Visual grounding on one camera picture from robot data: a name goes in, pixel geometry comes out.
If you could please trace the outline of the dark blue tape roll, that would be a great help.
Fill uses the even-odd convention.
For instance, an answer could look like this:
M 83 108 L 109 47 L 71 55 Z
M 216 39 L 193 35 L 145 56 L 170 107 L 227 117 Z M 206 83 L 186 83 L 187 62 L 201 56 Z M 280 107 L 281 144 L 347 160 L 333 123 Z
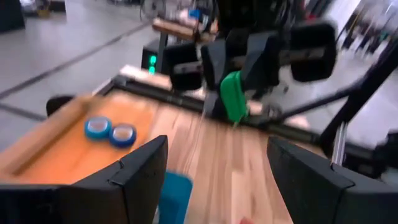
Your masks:
M 131 147 L 136 138 L 136 128 L 131 124 L 115 125 L 109 133 L 109 142 L 115 147 Z

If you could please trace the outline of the silver aluminium bar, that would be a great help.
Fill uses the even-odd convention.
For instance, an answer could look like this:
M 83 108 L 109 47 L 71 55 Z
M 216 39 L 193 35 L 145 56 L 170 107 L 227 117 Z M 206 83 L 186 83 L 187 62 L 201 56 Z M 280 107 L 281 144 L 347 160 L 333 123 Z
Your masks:
M 341 123 L 336 130 L 335 140 L 333 143 L 333 154 L 331 161 L 334 164 L 341 166 L 345 157 L 347 124 Z

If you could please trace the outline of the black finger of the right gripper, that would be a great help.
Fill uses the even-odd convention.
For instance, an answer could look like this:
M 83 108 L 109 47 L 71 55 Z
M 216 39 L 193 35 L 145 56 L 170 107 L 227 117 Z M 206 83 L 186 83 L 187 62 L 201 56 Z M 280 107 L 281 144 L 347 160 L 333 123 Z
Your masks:
M 243 90 L 277 86 L 279 81 L 280 39 L 277 32 L 250 34 L 242 67 Z
M 201 59 L 208 89 L 219 90 L 227 68 L 226 41 L 218 39 L 203 45 Z

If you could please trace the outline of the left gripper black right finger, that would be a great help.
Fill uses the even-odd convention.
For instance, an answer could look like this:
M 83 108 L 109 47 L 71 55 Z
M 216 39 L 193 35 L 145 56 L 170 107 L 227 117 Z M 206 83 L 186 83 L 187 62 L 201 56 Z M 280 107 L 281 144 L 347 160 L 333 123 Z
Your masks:
M 271 137 L 267 157 L 294 224 L 398 224 L 398 188 Z

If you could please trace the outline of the green mini stapler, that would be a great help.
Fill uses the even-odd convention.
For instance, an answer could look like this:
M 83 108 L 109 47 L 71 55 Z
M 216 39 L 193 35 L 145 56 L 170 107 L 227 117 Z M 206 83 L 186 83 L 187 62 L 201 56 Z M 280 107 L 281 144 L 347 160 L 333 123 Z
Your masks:
M 248 116 L 240 71 L 231 72 L 223 79 L 220 84 L 220 97 L 230 121 L 238 123 Z

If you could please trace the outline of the blue plastic bin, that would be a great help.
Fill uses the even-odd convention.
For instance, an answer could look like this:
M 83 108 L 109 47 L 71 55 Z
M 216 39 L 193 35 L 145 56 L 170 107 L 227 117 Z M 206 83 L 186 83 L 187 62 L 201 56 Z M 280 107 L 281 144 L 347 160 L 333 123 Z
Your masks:
M 167 171 L 159 200 L 159 224 L 184 224 L 193 182 L 186 175 Z

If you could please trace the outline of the light blue tape roll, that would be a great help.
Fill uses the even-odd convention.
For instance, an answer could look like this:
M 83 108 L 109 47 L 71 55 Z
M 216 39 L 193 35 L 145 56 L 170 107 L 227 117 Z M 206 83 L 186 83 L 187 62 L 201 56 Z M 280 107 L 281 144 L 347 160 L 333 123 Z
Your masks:
M 106 139 L 112 128 L 111 121 L 104 116 L 95 116 L 87 119 L 84 125 L 84 134 L 93 140 Z

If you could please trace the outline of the orange translucent bin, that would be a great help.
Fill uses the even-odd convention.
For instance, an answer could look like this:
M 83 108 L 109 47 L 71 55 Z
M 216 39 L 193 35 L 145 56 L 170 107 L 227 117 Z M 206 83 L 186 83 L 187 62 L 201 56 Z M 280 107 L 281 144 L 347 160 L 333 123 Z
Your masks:
M 147 142 L 158 103 L 115 91 L 78 96 L 0 153 L 0 184 L 72 184 Z M 133 146 L 118 149 L 84 135 L 85 121 L 105 116 L 136 127 Z

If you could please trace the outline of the wooden background table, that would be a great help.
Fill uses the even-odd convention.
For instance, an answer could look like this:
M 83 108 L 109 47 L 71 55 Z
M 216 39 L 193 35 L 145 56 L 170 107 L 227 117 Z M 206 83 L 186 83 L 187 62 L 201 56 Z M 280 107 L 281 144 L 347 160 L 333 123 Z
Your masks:
M 156 17 L 152 21 L 152 28 L 161 33 L 176 36 L 183 40 L 192 40 L 196 43 L 211 42 L 218 34 L 217 21 L 214 21 L 208 30 L 206 25 L 197 18 L 179 17 L 178 19 L 163 19 Z

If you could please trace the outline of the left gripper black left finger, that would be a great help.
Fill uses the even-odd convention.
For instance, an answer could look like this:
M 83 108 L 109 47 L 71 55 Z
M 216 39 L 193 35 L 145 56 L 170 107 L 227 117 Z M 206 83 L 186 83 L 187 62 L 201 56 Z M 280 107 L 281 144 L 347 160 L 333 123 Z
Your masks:
M 151 224 L 167 149 L 157 136 L 71 185 L 0 184 L 0 224 Z

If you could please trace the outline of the black computer with green light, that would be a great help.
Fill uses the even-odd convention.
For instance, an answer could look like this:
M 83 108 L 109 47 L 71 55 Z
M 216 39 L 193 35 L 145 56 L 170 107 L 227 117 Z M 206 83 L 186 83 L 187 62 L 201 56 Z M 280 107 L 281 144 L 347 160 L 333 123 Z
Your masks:
M 155 39 L 143 46 L 141 68 L 149 71 L 150 74 L 164 73 L 164 49 L 167 41 Z

